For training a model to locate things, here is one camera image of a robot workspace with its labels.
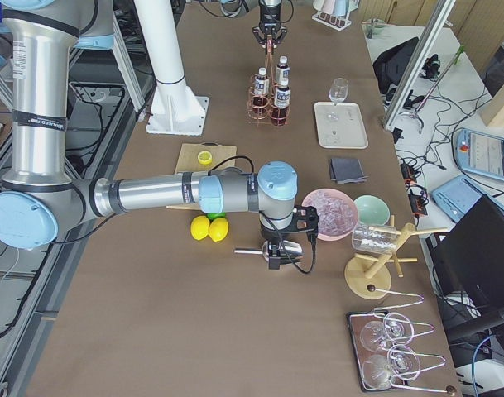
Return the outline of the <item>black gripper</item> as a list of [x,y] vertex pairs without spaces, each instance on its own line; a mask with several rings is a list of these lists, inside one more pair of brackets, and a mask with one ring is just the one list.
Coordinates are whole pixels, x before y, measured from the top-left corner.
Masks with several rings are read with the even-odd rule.
[[288,33],[281,20],[281,4],[259,3],[258,6],[259,23],[258,26],[252,28],[252,34],[265,52],[268,52],[269,40],[274,41],[274,49],[276,50]]
[[261,225],[261,235],[265,238],[262,251],[269,270],[279,270],[281,265],[288,265],[292,262],[292,242],[282,240],[281,233],[264,225]]

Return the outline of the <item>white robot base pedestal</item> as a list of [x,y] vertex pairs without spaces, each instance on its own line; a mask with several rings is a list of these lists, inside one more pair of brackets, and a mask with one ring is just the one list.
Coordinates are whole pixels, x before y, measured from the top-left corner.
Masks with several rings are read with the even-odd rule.
[[146,131],[201,136],[209,99],[186,83],[170,2],[138,0],[135,7],[156,79]]

